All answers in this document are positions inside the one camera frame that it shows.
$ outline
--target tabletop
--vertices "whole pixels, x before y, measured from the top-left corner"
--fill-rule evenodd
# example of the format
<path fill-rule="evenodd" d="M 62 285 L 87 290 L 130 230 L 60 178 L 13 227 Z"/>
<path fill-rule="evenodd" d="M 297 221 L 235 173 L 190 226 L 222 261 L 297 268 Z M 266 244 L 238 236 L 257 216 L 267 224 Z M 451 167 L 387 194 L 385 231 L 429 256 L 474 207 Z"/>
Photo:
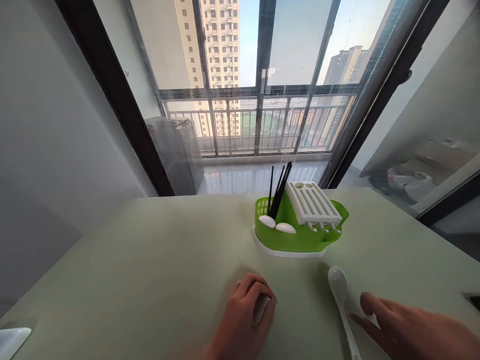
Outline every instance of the tabletop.
<path fill-rule="evenodd" d="M 23 359 L 198 359 L 237 280 L 255 272 L 278 305 L 261 359 L 347 359 L 327 281 L 452 316 L 480 336 L 463 293 L 480 291 L 480 263 L 368 188 L 327 190 L 350 212 L 320 259 L 263 253 L 252 239 L 262 194 L 137 199 L 81 239 L 0 319 L 30 327 Z M 352 323 L 363 359 L 387 359 Z"/>

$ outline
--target utensil holder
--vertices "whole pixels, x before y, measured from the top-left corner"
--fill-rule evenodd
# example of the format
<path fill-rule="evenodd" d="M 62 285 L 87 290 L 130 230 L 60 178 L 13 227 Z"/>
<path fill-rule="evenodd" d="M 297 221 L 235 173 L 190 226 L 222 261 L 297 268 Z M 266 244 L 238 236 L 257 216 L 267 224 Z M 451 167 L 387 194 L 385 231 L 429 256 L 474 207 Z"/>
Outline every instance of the utensil holder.
<path fill-rule="evenodd" d="M 315 232 L 311 231 L 307 224 L 300 225 L 287 194 L 282 196 L 275 222 L 292 225 L 296 233 L 286 233 L 268 227 L 259 220 L 259 216 L 267 215 L 268 202 L 268 197 L 262 197 L 255 202 L 255 226 L 252 235 L 257 245 L 270 255 L 287 258 L 318 258 L 325 253 L 330 244 L 342 236 L 330 226 L 325 226 L 329 230 L 325 232 L 320 226 L 315 225 Z M 334 200 L 331 202 L 341 215 L 341 222 L 336 227 L 341 231 L 342 224 L 349 217 L 349 212 L 339 202 Z"/>

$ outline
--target right hand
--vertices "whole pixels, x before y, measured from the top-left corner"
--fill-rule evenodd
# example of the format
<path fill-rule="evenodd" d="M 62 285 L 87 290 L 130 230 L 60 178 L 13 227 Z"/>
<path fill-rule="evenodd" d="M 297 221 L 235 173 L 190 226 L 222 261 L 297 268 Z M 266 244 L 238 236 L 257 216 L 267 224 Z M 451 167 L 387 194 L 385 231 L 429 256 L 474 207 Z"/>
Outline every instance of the right hand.
<path fill-rule="evenodd" d="M 360 296 L 366 315 L 376 315 L 380 328 L 366 317 L 351 314 L 392 360 L 480 359 L 480 340 L 462 323 L 442 314 L 377 298 Z"/>

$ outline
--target sky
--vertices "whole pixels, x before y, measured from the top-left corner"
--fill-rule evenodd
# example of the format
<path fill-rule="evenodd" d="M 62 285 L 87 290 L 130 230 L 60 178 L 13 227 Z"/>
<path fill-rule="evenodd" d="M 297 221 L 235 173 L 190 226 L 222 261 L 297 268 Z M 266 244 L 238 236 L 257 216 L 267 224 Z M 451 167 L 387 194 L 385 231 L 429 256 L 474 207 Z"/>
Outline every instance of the sky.
<path fill-rule="evenodd" d="M 260 0 L 239 2 L 240 86 L 254 86 Z M 269 85 L 310 84 L 332 0 L 277 0 Z M 368 49 L 390 0 L 341 0 L 320 70 L 323 84 L 332 56 L 356 45 Z"/>

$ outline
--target chopstick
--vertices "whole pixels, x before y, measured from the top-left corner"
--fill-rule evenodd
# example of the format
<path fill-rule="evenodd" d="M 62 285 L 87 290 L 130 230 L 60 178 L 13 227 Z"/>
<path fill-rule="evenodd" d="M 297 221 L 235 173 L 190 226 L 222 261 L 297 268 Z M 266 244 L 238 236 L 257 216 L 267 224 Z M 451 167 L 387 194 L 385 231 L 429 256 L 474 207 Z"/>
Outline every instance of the chopstick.
<path fill-rule="evenodd" d="M 270 175 L 270 192 L 268 193 L 268 207 L 266 209 L 266 214 L 270 216 L 270 200 L 272 199 L 272 184 L 274 183 L 274 167 L 271 167 Z"/>

